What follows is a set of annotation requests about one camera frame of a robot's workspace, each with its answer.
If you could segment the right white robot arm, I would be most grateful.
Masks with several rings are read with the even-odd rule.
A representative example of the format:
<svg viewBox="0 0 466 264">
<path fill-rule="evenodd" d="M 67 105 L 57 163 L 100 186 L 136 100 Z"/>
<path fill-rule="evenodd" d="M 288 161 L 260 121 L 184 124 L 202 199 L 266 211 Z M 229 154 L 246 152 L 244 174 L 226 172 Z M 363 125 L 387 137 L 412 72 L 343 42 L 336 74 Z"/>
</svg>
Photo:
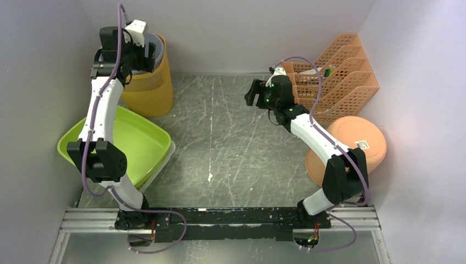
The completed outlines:
<svg viewBox="0 0 466 264">
<path fill-rule="evenodd" d="M 337 141 L 318 124 L 309 110 L 296 103 L 287 75 L 272 76 L 267 81 L 254 79 L 244 98 L 248 106 L 255 105 L 272 112 L 276 124 L 301 139 L 324 165 L 321 188 L 298 203 L 303 208 L 296 214 L 301 227 L 311 227 L 317 221 L 318 213 L 368 193 L 364 151 Z"/>
</svg>

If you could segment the orange plastic bucket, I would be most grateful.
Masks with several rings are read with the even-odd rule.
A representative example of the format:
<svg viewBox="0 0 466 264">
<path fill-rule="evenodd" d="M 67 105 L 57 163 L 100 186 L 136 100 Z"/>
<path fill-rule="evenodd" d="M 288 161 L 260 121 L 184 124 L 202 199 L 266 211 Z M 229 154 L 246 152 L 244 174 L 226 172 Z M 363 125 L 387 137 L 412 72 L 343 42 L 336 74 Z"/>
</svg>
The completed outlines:
<svg viewBox="0 0 466 264">
<path fill-rule="evenodd" d="M 332 122 L 326 131 L 350 148 L 358 147 L 363 150 L 368 173 L 371 173 L 386 156 L 387 144 L 384 135 L 376 125 L 364 118 L 356 116 L 339 118 Z M 325 168 L 312 150 L 307 152 L 306 167 L 310 177 L 321 186 Z"/>
</svg>

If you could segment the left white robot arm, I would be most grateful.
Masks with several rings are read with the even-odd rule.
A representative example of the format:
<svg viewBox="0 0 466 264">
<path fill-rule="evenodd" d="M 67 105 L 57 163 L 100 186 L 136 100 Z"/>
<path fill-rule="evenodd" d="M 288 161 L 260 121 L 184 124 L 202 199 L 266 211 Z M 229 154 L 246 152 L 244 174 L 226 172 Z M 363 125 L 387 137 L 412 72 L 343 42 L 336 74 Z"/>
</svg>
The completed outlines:
<svg viewBox="0 0 466 264">
<path fill-rule="evenodd" d="M 91 99 L 78 139 L 66 151 L 81 173 L 84 190 L 93 197 L 110 193 L 120 210 L 132 211 L 130 222 L 148 227 L 152 213 L 145 196 L 127 175 L 127 157 L 114 145 L 114 121 L 127 78 L 134 71 L 154 71 L 155 44 L 145 42 L 146 23 L 103 27 L 101 48 L 91 68 Z"/>
</svg>

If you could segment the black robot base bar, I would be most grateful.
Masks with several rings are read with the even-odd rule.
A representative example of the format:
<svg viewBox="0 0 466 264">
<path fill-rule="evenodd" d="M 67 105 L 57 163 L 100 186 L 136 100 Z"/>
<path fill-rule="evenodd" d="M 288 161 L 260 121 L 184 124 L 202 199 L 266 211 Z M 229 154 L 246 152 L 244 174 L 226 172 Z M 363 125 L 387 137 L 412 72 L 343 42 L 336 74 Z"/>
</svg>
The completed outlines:
<svg viewBox="0 0 466 264">
<path fill-rule="evenodd" d="M 297 230 L 331 227 L 326 212 L 310 216 L 300 207 L 152 208 L 122 211 L 114 229 L 148 232 L 155 243 L 181 240 L 275 239 L 293 241 Z"/>
</svg>

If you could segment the grey plastic bin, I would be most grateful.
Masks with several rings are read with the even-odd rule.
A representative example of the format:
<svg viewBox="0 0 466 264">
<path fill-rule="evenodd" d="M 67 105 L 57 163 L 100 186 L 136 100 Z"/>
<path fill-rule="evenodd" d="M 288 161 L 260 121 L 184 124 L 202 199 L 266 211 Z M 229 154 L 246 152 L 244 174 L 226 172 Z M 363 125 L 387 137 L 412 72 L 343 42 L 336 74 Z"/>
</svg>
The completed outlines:
<svg viewBox="0 0 466 264">
<path fill-rule="evenodd" d="M 165 52 L 165 43 L 162 40 L 162 38 L 160 36 L 158 36 L 157 34 L 147 32 L 145 34 L 145 49 L 146 49 L 146 45 L 149 42 L 153 42 L 156 45 L 156 51 L 154 53 L 154 58 L 155 58 L 154 70 L 155 70 L 155 69 L 157 69 L 159 67 L 159 65 L 162 62 L 164 52 Z"/>
</svg>

